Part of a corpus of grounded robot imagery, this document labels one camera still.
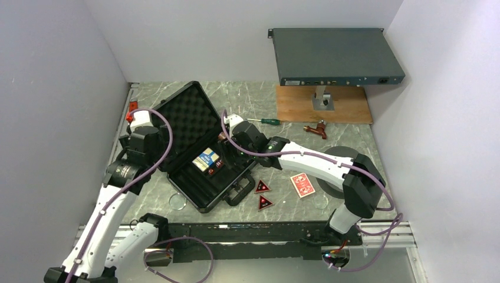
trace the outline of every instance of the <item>gray disc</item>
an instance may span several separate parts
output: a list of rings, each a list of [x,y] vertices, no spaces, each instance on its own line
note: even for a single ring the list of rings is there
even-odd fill
[[[350,157],[356,158],[358,151],[347,146],[334,146],[325,151],[326,154],[335,155],[338,157]],[[328,183],[325,180],[318,179],[318,184],[325,191],[325,193],[337,199],[344,199],[344,191],[341,187],[337,187],[332,183]]]

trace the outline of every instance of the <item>wooden board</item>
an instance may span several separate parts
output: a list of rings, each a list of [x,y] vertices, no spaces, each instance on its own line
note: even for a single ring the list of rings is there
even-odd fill
[[[311,96],[316,87],[276,86],[278,119],[289,122],[371,124],[370,109],[363,87],[330,86],[325,92],[333,96],[334,111],[315,111]]]

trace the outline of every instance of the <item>triangular sign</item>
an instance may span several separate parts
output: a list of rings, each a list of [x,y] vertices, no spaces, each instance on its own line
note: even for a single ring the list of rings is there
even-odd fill
[[[259,210],[263,210],[265,208],[270,207],[271,205],[274,205],[270,200],[266,199],[263,196],[259,196]]]
[[[257,189],[255,189],[255,193],[264,193],[264,192],[269,192],[271,189],[262,181],[259,181],[259,184],[257,185]]]

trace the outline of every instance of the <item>open case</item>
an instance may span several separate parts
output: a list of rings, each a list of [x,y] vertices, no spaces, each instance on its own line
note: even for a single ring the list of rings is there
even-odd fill
[[[199,82],[187,83],[154,109],[169,121],[173,132],[172,149],[161,170],[199,212],[209,212],[222,199],[235,206],[255,187],[250,175],[254,161],[232,168],[222,162],[221,118]],[[155,115],[152,122],[155,127],[163,124]],[[200,164],[207,158],[209,162]],[[245,187],[239,185],[242,179],[248,180]]]

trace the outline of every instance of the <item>case handle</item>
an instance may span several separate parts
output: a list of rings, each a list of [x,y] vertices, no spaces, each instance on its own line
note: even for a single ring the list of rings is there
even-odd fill
[[[238,205],[244,198],[246,195],[248,195],[249,192],[251,192],[254,188],[255,188],[255,180],[254,178],[252,177],[252,175],[250,175],[250,172],[248,172],[247,174],[245,174],[241,179],[246,179],[248,180],[248,184],[246,184],[246,186],[239,191],[239,193],[234,197],[234,198],[230,198],[229,195],[226,195],[224,197],[224,200],[230,205],[230,206],[236,206]],[[241,187],[238,182],[236,182],[234,185],[233,185],[233,188],[236,189],[237,187]]]

